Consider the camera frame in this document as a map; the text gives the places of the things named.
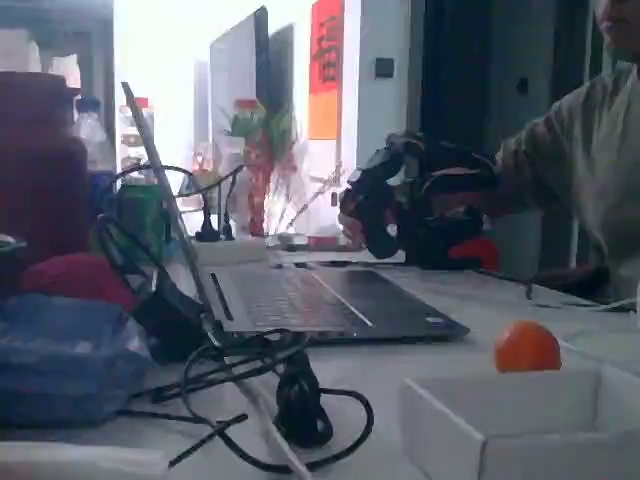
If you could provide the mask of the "person's right hand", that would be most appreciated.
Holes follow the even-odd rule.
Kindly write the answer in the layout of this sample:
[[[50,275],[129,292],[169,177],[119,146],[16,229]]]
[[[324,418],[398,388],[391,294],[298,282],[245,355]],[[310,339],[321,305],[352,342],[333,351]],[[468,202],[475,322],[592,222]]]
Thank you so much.
[[[338,222],[344,237],[349,243],[354,248],[362,250],[366,247],[362,224],[356,218],[350,216],[351,210],[352,207],[342,201],[339,209]]]

